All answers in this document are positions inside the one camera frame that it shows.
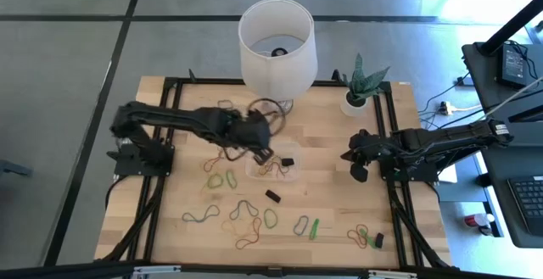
lamp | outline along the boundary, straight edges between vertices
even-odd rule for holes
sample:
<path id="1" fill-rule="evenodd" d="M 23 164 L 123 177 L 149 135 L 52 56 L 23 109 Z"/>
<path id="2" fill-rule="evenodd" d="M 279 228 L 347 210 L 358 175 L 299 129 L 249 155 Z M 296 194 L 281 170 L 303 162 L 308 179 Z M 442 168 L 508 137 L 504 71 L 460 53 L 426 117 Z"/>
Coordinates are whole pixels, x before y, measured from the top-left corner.
<path id="1" fill-rule="evenodd" d="M 245 85 L 261 97 L 278 101 L 289 112 L 293 99 L 316 78 L 315 32 L 309 11 L 292 0 L 260 1 L 245 11 L 238 36 Z M 302 44 L 291 52 L 285 47 L 269 49 L 271 56 L 252 49 L 276 36 L 291 36 Z"/>

wooden tabletop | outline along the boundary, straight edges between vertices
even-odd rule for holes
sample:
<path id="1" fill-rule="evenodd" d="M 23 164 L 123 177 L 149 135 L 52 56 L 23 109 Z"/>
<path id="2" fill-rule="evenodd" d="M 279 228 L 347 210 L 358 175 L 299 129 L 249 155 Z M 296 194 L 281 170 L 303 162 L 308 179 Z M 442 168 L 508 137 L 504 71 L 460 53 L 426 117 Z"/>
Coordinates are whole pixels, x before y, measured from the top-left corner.
<path id="1" fill-rule="evenodd" d="M 144 76 L 137 101 L 158 105 L 164 79 Z M 399 128 L 420 127 L 411 86 L 395 82 L 392 83 L 392 92 Z M 210 174 L 204 172 L 203 164 L 217 157 L 217 146 L 194 134 L 176 131 L 173 139 L 176 145 L 174 168 L 165 183 L 152 261 L 204 265 L 398 267 L 389 198 L 379 175 L 378 163 L 369 165 L 367 182 L 359 183 L 350 176 L 350 163 L 339 158 L 347 150 L 349 137 L 361 128 L 378 133 L 374 104 L 372 99 L 368 99 L 363 116 L 348 117 L 339 108 L 344 94 L 344 87 L 312 87 L 295 99 L 294 108 L 287 116 L 287 125 L 272 138 L 272 144 L 299 144 L 298 179 L 292 182 L 258 181 L 245 174 L 246 159 L 236 162 L 220 160 L 210 174 L 216 172 L 224 176 L 227 170 L 232 170 L 238 186 L 231 189 L 224 181 L 215 189 L 204 187 Z M 180 109 L 217 106 L 217 101 L 227 99 L 237 109 L 243 110 L 257 98 L 243 85 L 186 84 L 182 88 Z M 384 96 L 381 96 L 381 103 L 388 134 Z M 130 227 L 141 185 L 141 176 L 129 177 L 111 193 L 96 258 L 108 254 Z M 419 230 L 439 256 L 450 262 L 435 193 L 423 183 L 412 182 L 410 185 Z M 282 198 L 279 204 L 265 195 L 268 189 Z M 247 238 L 255 239 L 251 227 L 254 218 L 245 206 L 242 206 L 239 219 L 229 220 L 229 214 L 242 199 L 250 201 L 259 210 L 261 220 L 265 209 L 273 209 L 278 222 L 272 229 L 263 223 L 257 243 L 236 249 L 235 243 L 243 238 L 243 234 L 249 233 Z M 211 204 L 219 207 L 218 216 L 203 223 L 182 220 L 186 212 L 201 218 Z M 294 235 L 293 228 L 302 215 L 307 215 L 310 220 L 304 235 L 299 237 Z M 317 218 L 320 220 L 317 237 L 311 241 L 308 234 Z M 355 229 L 357 224 L 366 225 L 369 236 L 383 233 L 383 248 L 368 246 L 360 249 L 347 238 L 347 231 Z M 146 232 L 147 227 L 144 227 L 137 257 L 143 255 Z M 408 235 L 404 227 L 408 261 L 413 263 Z"/>

black floor stripe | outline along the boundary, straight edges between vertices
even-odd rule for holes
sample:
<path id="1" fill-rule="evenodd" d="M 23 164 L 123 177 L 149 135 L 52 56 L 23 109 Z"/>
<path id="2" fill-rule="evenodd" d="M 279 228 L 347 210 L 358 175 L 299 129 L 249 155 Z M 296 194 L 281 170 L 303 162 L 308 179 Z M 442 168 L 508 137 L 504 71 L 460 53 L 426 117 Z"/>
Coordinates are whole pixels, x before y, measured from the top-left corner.
<path id="1" fill-rule="evenodd" d="M 125 15 L 101 15 L 101 14 L 4 14 L 0 15 L 0 21 L 123 21 L 126 20 Z"/>
<path id="2" fill-rule="evenodd" d="M 190 21 L 239 21 L 241 15 L 106 15 L 106 14 L 0 14 L 2 21 L 58 21 L 58 22 L 190 22 Z M 409 15 L 313 15 L 315 22 L 353 22 L 353 23 L 411 23 L 433 25 L 504 25 L 501 22 L 478 22 L 472 20 L 449 20 L 439 16 Z"/>
<path id="3" fill-rule="evenodd" d="M 126 17 L 133 15 L 136 4 L 137 0 L 130 0 L 128 10 L 126 11 Z M 81 184 L 83 183 L 83 177 L 85 176 L 88 160 L 92 152 L 92 146 L 94 145 L 94 140 L 96 139 L 96 135 L 98 133 L 98 127 L 100 126 L 102 114 L 104 113 L 105 104 L 108 101 L 109 91 L 111 90 L 111 86 L 115 78 L 115 72 L 117 71 L 117 66 L 119 65 L 120 55 L 122 54 L 122 49 L 125 46 L 130 23 L 130 21 L 125 20 L 120 28 L 102 89 L 98 94 L 98 100 L 92 112 L 92 118 L 85 132 L 76 163 L 74 164 L 74 169 L 72 170 L 72 174 L 68 182 L 68 192 L 66 193 L 59 218 L 57 219 L 57 223 L 54 227 L 54 232 L 45 257 L 44 266 L 53 266 L 57 264 L 60 250 L 62 249 L 62 244 L 64 242 L 64 237 L 68 231 L 70 219 L 74 211 L 74 207 L 76 206 L 77 196 L 79 195 Z"/>

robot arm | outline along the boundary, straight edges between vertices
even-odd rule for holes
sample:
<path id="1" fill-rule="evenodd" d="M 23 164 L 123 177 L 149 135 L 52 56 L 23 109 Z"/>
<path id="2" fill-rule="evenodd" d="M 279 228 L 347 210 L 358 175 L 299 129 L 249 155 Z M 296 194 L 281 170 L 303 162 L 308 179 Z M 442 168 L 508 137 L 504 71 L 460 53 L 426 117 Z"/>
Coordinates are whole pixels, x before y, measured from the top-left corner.
<path id="1" fill-rule="evenodd" d="M 117 161 L 115 174 L 119 176 L 169 175 L 174 147 L 170 142 L 163 144 L 160 140 L 150 138 L 143 129 L 143 126 L 160 126 L 190 131 L 225 149 L 224 154 L 229 160 L 239 159 L 250 151 L 256 163 L 263 165 L 273 155 L 269 147 L 273 134 L 270 122 L 266 119 L 271 114 L 280 116 L 284 122 L 284 113 L 280 108 L 262 114 L 249 106 L 247 115 L 242 116 L 236 109 L 164 109 L 130 102 L 119 107 L 110 130 L 116 138 L 128 138 L 131 143 L 121 145 L 119 151 L 109 152 L 108 155 Z M 226 148 L 241 149 L 242 152 L 233 157 Z"/>
<path id="2" fill-rule="evenodd" d="M 498 120 L 434 131 L 405 129 L 387 138 L 360 130 L 350 138 L 350 150 L 341 158 L 353 162 L 350 172 L 359 181 L 366 179 L 364 166 L 377 160 L 387 180 L 434 182 L 438 180 L 437 171 L 481 148 L 505 148 L 512 139 L 505 124 Z"/>

rubber band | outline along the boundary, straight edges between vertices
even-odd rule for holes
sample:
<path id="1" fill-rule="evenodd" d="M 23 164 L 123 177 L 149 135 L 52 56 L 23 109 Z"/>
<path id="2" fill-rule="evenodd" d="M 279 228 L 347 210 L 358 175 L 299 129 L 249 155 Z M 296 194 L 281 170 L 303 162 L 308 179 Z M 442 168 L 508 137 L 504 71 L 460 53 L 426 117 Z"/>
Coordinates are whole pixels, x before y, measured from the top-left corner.
<path id="1" fill-rule="evenodd" d="M 235 189 L 238 187 L 238 180 L 236 179 L 236 176 L 234 176 L 234 172 L 232 172 L 232 170 L 227 171 L 227 181 L 230 188 Z"/>
<path id="2" fill-rule="evenodd" d="M 273 216 L 275 216 L 275 223 L 273 223 L 273 225 L 270 225 L 270 223 L 268 223 L 268 219 L 266 217 L 267 212 L 272 212 Z M 264 211 L 264 225 L 266 225 L 267 229 L 272 229 L 273 227 L 277 226 L 278 222 L 279 222 L 279 218 L 277 217 L 277 213 L 275 213 L 275 211 L 269 208 Z"/>
<path id="3" fill-rule="evenodd" d="M 217 157 L 204 162 L 204 172 L 210 173 L 211 170 L 213 170 L 213 166 L 221 159 L 224 159 L 224 151 L 222 149 L 219 150 L 219 155 Z"/>
<path id="4" fill-rule="evenodd" d="M 214 180 L 221 181 L 221 182 L 214 184 L 213 183 Z M 215 173 L 214 175 L 210 176 L 210 178 L 208 178 L 205 184 L 207 185 L 209 189 L 215 189 L 222 186 L 223 183 L 224 183 L 224 179 L 222 178 L 222 176 L 218 173 Z"/>
<path id="5" fill-rule="evenodd" d="M 362 235 L 355 231 L 355 230 L 349 230 L 347 231 L 347 237 L 351 240 L 354 240 L 356 242 L 356 245 L 358 245 L 359 248 L 364 249 L 367 246 L 367 240 L 362 237 Z"/>
<path id="6" fill-rule="evenodd" d="M 268 174 L 268 172 L 273 171 L 273 165 L 277 166 L 277 171 L 275 173 L 276 177 L 279 177 L 279 173 L 281 173 L 281 175 L 285 177 L 285 173 L 288 173 L 288 171 L 290 170 L 290 168 L 283 167 L 281 165 L 281 158 L 279 156 L 274 156 L 270 161 L 268 161 L 258 169 L 258 173 L 262 176 Z"/>
<path id="7" fill-rule="evenodd" d="M 347 231 L 347 237 L 349 239 L 351 239 L 351 240 L 354 240 L 356 242 L 356 245 L 358 245 L 359 248 L 364 249 L 368 245 L 368 240 L 367 240 L 367 236 L 362 232 L 367 231 L 367 230 L 368 229 L 367 229 L 366 225 L 358 224 L 358 225 L 356 225 L 355 230 L 351 229 L 351 230 Z"/>
<path id="8" fill-rule="evenodd" d="M 305 219 L 305 225 L 304 225 L 304 228 L 302 229 L 302 232 L 298 233 L 296 232 L 296 228 L 299 226 L 299 224 L 301 223 L 302 219 Z M 305 232 L 305 229 L 307 228 L 307 224 L 309 224 L 309 218 L 307 217 L 307 215 L 302 215 L 299 219 L 298 219 L 298 222 L 296 223 L 296 225 L 294 225 L 294 228 L 292 229 L 292 231 L 294 232 L 294 234 L 298 237 L 300 237 L 301 235 L 304 234 Z"/>
<path id="9" fill-rule="evenodd" d="M 225 224 L 228 223 L 230 224 L 230 229 L 226 229 L 225 228 Z M 233 236 L 235 237 L 247 237 L 249 234 L 251 234 L 251 232 L 249 231 L 250 228 L 251 228 L 251 225 L 253 224 L 253 221 L 251 221 L 248 225 L 247 225 L 247 228 L 245 229 L 245 233 L 244 234 L 239 234 L 238 233 L 238 230 L 236 229 L 236 226 L 232 223 L 231 220 L 224 220 L 222 223 L 221 223 L 221 230 L 224 231 L 224 232 L 229 232 L 231 233 Z"/>
<path id="10" fill-rule="evenodd" d="M 260 227 L 261 226 L 262 226 L 262 220 L 259 217 L 256 217 L 253 220 L 253 230 L 255 232 L 256 239 L 254 241 L 251 241 L 251 240 L 246 239 L 246 238 L 239 239 L 239 240 L 236 241 L 236 244 L 235 244 L 236 248 L 237 249 L 244 249 L 250 244 L 257 243 L 258 240 L 260 239 Z"/>
<path id="11" fill-rule="evenodd" d="M 249 214 L 250 214 L 251 216 L 257 216 L 257 215 L 258 215 L 258 213 L 259 213 L 259 212 L 258 212 L 258 209 L 257 209 L 255 206 L 253 206 L 248 200 L 242 199 L 242 200 L 240 200 L 240 201 L 238 202 L 238 207 L 236 207 L 236 209 L 234 209 L 234 210 L 230 213 L 230 215 L 229 215 L 229 216 L 230 216 L 230 220 L 236 220 L 236 219 L 239 217 L 239 210 L 241 209 L 240 207 L 241 207 L 241 204 L 243 204 L 243 203 L 245 203 L 245 205 L 247 206 L 247 211 L 249 212 Z"/>
<path id="12" fill-rule="evenodd" d="M 208 212 L 210 212 L 210 209 L 211 209 L 212 207 L 215 207 L 215 208 L 217 209 L 217 214 L 216 214 L 216 215 L 208 215 Z M 195 218 L 194 215 L 192 215 L 190 212 L 185 212 L 185 213 L 183 214 L 183 216 L 181 217 L 181 220 L 183 220 L 184 222 L 191 222 L 191 221 L 193 221 L 193 222 L 196 222 L 196 223 L 203 223 L 203 222 L 205 222 L 205 220 L 207 220 L 207 219 L 210 218 L 211 216 L 218 216 L 220 213 L 221 213 L 221 210 L 219 209 L 219 207 L 218 207 L 217 205 L 212 204 L 212 205 L 210 205 L 210 206 L 207 208 L 207 210 L 206 210 L 205 213 L 204 213 L 204 217 L 201 218 L 200 220 L 198 220 L 197 218 Z M 186 219 L 186 218 L 185 218 L 186 216 L 190 216 L 190 217 L 192 217 L 192 219 Z"/>
<path id="13" fill-rule="evenodd" d="M 315 219 L 313 222 L 313 227 L 311 228 L 311 232 L 309 233 L 309 239 L 315 240 L 316 238 L 316 229 L 319 227 L 319 219 Z"/>
<path id="14" fill-rule="evenodd" d="M 367 235 L 367 231 L 368 231 L 367 227 L 366 227 L 366 230 L 364 230 L 363 228 L 359 230 L 360 234 L 366 239 L 367 243 L 370 244 L 370 246 L 373 249 L 377 249 L 377 246 L 375 245 L 375 242 L 373 241 L 372 237 Z"/>
<path id="15" fill-rule="evenodd" d="M 223 103 L 228 103 L 229 105 L 226 106 L 226 107 L 222 107 L 221 104 Z M 221 109 L 233 109 L 234 108 L 234 103 L 230 100 L 219 100 L 217 101 L 217 107 L 218 108 L 221 108 Z"/>

